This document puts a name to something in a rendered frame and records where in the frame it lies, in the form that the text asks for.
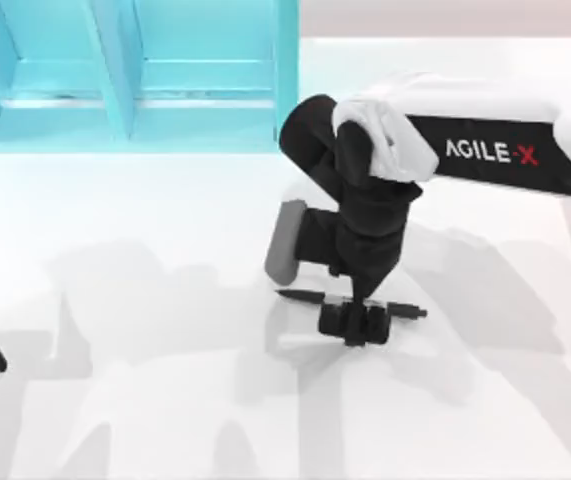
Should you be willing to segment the light blue rack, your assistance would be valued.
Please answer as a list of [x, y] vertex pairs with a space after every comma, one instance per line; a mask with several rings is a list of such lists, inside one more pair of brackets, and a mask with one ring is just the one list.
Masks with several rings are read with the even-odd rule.
[[0, 153], [271, 152], [300, 0], [0, 0]]

